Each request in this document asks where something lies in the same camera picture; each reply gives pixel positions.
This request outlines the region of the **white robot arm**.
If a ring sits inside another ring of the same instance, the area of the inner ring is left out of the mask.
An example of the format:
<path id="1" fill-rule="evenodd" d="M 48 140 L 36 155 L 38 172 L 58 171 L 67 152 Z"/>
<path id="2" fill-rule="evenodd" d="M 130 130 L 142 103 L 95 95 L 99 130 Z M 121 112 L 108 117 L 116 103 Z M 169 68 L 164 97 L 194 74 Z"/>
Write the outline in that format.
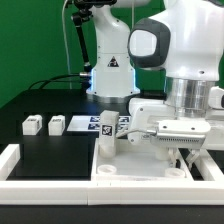
<path id="1" fill-rule="evenodd" d="M 130 143 L 163 149 L 224 150 L 224 90 L 216 85 L 224 53 L 224 4 L 174 0 L 141 19 L 127 51 L 139 68 L 166 72 L 163 101 L 134 98 Z"/>

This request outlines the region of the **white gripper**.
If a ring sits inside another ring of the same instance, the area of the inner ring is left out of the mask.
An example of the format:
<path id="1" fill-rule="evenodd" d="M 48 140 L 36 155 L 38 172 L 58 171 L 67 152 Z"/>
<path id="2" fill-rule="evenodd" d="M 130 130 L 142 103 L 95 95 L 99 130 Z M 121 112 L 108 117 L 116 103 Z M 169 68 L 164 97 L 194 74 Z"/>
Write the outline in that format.
<path id="1" fill-rule="evenodd" d="M 188 148 L 188 169 L 200 155 L 199 149 L 224 150 L 224 110 L 208 109 L 204 117 L 178 117 L 162 100 L 133 98 L 128 140 L 133 145 L 167 147 L 173 168 L 181 162 L 176 148 Z"/>

